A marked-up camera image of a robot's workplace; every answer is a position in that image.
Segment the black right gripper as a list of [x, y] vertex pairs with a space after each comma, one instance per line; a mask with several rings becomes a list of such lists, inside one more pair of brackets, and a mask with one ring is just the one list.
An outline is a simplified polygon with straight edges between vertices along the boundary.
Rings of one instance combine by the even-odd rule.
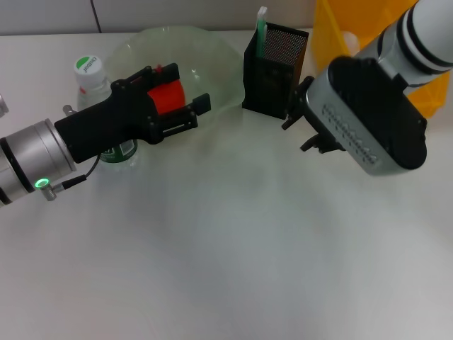
[[316, 134], [310, 137], [301, 147], [303, 152], [311, 148], [317, 149], [319, 153], [333, 152], [336, 150], [345, 151], [343, 146], [338, 143], [335, 137], [324, 126], [324, 124], [314, 115], [308, 104], [306, 103], [306, 93], [311, 86], [314, 78], [306, 76], [304, 80], [296, 87], [287, 104], [287, 118], [281, 125], [283, 130], [287, 130], [295, 124], [301, 117], [305, 117], [306, 121], [315, 129]]

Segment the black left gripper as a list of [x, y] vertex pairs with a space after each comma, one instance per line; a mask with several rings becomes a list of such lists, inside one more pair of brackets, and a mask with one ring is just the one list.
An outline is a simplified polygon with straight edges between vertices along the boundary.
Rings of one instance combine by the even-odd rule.
[[77, 164], [128, 140], [158, 144], [167, 137], [198, 127], [198, 117], [211, 110], [208, 93], [186, 106], [157, 113], [148, 91], [179, 80], [176, 63], [146, 66], [111, 84], [104, 101], [58, 120], [55, 128]]

